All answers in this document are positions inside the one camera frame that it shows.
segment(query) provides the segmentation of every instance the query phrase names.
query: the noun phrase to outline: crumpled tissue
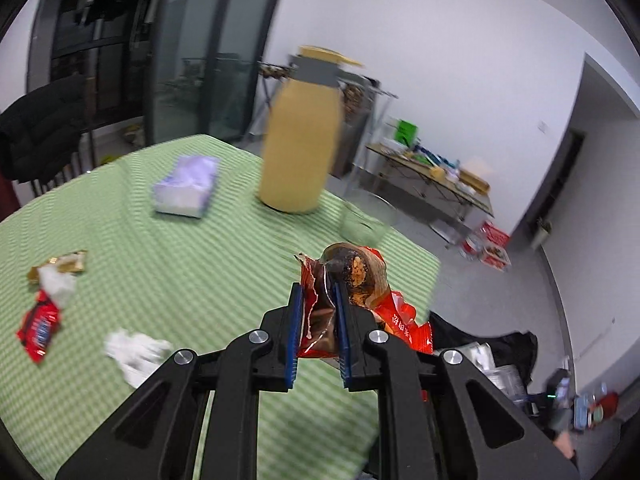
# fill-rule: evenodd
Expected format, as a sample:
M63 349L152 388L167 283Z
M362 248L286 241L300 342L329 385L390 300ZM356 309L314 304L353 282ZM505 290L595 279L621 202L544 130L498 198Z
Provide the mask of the crumpled tissue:
M64 308L76 291L76 277L59 272L54 264L38 268L40 288L58 308Z
M130 386L137 388L145 382L167 358L171 343L141 333L129 335L119 329L104 341L104 353L116 360Z
M183 155L174 170L154 185L156 211L202 218L216 183L218 159Z

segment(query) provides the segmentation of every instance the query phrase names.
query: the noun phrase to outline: glass cup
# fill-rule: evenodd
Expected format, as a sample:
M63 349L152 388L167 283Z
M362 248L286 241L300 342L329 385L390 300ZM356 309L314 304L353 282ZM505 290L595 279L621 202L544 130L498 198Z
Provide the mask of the glass cup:
M398 219L398 211L379 196L355 189L344 197L340 235L354 245L377 248Z

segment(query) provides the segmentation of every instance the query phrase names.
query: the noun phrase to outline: yellow cap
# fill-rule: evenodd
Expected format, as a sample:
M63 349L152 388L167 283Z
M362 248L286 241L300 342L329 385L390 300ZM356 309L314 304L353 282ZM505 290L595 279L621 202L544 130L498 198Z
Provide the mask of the yellow cap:
M362 63L349 59L348 57L344 57L339 52L334 52L333 50L329 50L328 48L322 48L321 46L310 46L303 45L300 47L300 51L298 53L303 57L311 57L313 59L321 59L322 61L328 61L329 63L347 63L355 66L364 66Z

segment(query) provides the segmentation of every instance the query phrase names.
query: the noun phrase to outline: candy wrapper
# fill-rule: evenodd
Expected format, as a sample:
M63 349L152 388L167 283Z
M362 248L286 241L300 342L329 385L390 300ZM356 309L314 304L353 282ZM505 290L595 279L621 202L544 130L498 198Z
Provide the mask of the candy wrapper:
M39 291L35 306L25 314L20 330L15 333L33 362L42 361L59 324L59 309L44 291Z
M54 265L58 272L63 273L70 272L72 274L78 274L84 272L86 269L86 251L76 251L75 253L65 254L64 256L54 256L40 266L31 267L27 273L27 279L30 283L37 285L40 282L38 269L46 265Z
M376 322L411 348L432 353L431 326L415 322L415 308L402 294L391 290L386 263L380 252L368 247L339 243L327 247L319 260L297 256L304 290L305 320L299 357L335 357L335 305L329 275L345 283L350 302L368 308Z

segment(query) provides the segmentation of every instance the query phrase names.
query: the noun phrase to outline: tissue pack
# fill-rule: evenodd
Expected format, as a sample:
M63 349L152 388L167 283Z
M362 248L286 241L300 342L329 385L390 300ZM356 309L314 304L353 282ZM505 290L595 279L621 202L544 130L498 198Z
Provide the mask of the tissue pack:
M202 218L216 183L218 159L183 155L173 171L153 188L156 211Z

